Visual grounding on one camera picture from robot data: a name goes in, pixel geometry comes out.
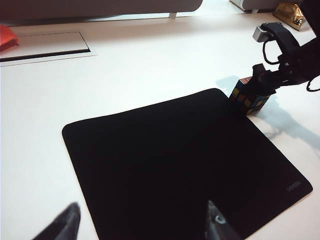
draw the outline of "white desk surface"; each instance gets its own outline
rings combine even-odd
[[[256,26],[277,21],[261,13],[14,27],[16,33],[81,30],[97,55],[0,68],[1,239],[32,239],[75,201],[78,239],[98,239],[62,138],[64,125],[209,88],[229,95],[263,62],[262,44],[252,38]],[[300,44],[314,37],[310,29],[289,30]],[[268,50],[275,59],[277,48],[270,43]],[[279,89],[249,118],[314,191],[250,240],[320,238],[320,94],[305,88]]]

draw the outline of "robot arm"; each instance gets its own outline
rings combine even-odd
[[[263,42],[263,57],[269,64],[279,64],[278,70],[271,72],[266,70],[263,64],[253,66],[253,76],[246,84],[243,92],[246,94],[271,95],[276,93],[276,89],[281,86],[307,84],[309,92],[311,81],[320,75],[320,24],[316,20],[316,1],[304,0],[300,8],[307,17],[316,38],[300,46],[295,37],[280,23],[264,23],[258,26],[253,34],[253,38]],[[268,42],[276,41],[282,54],[278,57],[278,62],[270,62],[267,59],[265,46]]]

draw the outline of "gold wrapping paper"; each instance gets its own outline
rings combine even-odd
[[[305,19],[299,5],[289,2],[279,3],[273,15],[298,31]]]

